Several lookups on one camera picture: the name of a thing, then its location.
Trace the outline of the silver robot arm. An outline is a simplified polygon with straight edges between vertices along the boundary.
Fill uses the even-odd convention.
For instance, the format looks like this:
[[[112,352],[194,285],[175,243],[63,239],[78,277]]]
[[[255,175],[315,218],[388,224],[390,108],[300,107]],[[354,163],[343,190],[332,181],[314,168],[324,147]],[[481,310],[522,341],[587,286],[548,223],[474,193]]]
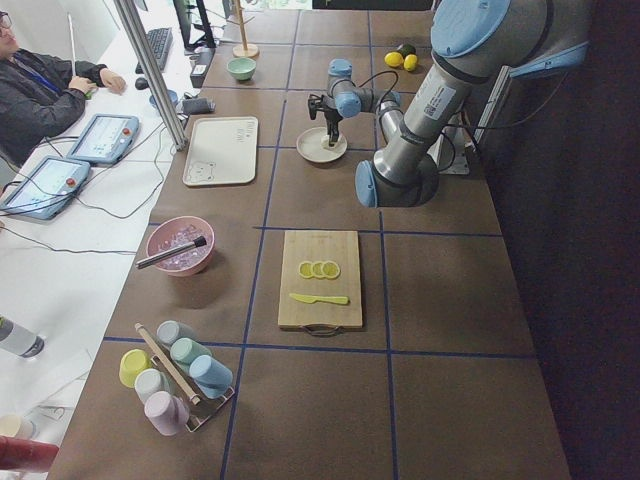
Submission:
[[[431,28],[432,66],[406,111],[392,93],[356,86],[352,65],[334,59],[321,106],[332,142],[343,118],[376,115],[383,149],[356,168],[355,188],[366,207],[413,207],[436,193],[439,172],[428,150],[472,88],[501,67],[515,77],[545,77],[584,61],[590,1],[443,1]]]

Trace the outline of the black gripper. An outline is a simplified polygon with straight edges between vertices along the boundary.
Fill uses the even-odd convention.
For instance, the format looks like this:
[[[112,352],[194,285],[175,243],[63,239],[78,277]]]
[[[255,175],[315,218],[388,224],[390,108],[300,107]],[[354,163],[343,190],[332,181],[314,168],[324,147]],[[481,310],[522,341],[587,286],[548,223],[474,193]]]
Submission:
[[[338,142],[339,122],[342,120],[342,116],[336,109],[330,107],[323,108],[324,118],[327,127],[329,148],[333,148]]]

